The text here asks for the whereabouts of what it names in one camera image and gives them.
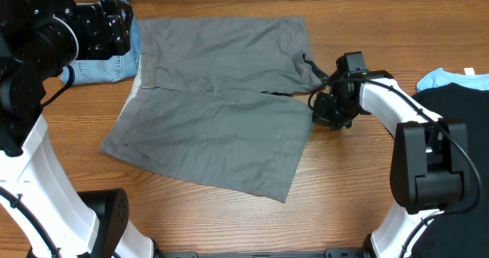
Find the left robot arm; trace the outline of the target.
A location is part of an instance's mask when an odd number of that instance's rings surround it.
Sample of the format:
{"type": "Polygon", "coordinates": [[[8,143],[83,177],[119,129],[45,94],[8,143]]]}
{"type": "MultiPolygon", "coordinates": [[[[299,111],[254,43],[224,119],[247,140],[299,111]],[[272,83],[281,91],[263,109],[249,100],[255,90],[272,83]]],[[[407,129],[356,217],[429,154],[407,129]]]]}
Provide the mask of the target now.
{"type": "Polygon", "coordinates": [[[131,48],[124,0],[1,0],[1,203],[30,243],[30,257],[159,257],[130,222],[124,189],[76,191],[42,114],[46,79],[74,60],[107,60],[131,48]]]}

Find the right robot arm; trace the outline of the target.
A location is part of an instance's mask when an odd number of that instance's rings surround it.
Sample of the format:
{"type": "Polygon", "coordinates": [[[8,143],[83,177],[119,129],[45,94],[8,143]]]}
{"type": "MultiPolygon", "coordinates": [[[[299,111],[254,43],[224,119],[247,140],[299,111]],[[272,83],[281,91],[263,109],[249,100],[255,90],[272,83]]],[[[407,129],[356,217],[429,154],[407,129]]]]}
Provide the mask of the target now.
{"type": "Polygon", "coordinates": [[[321,84],[311,91],[313,122],[337,131],[360,114],[379,119],[394,138],[390,190],[394,198],[379,228],[358,248],[330,248],[327,257],[410,257],[437,218],[466,214],[481,203],[483,185],[468,153],[465,123],[424,108],[385,70],[345,53],[332,75],[311,65],[321,84]]]}

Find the grey cargo shorts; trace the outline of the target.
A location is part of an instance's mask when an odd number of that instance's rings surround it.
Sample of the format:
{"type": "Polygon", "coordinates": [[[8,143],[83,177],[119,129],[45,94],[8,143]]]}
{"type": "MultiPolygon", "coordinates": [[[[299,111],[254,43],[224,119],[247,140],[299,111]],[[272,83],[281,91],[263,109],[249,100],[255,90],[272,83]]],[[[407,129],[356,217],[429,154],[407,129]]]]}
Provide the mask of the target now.
{"type": "Polygon", "coordinates": [[[287,199],[320,84],[303,18],[139,23],[140,72],[100,150],[141,169],[287,199]]]}

